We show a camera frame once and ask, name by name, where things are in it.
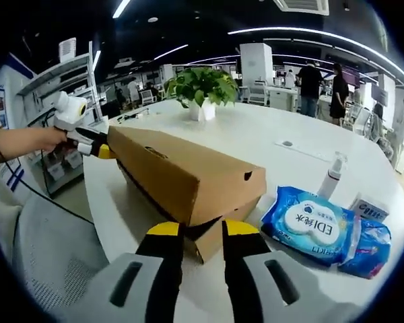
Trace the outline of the person's left hand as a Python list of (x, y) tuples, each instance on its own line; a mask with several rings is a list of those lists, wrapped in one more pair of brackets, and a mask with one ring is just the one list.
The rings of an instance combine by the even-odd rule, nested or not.
[(32, 151), (53, 151), (56, 146), (67, 141), (65, 131), (55, 127), (30, 129), (30, 146)]

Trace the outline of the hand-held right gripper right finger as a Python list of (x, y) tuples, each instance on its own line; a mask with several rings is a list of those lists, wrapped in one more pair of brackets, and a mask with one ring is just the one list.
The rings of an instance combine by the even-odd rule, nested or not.
[(271, 250), (249, 223), (222, 222), (225, 282), (235, 322), (353, 322), (357, 307), (326, 295), (299, 262)]

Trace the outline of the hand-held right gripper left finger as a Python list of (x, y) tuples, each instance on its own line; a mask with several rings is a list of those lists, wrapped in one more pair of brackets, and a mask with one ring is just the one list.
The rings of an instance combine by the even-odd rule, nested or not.
[(70, 308), (71, 322), (173, 322), (182, 283), (184, 226), (163, 222), (134, 253), (101, 270)]

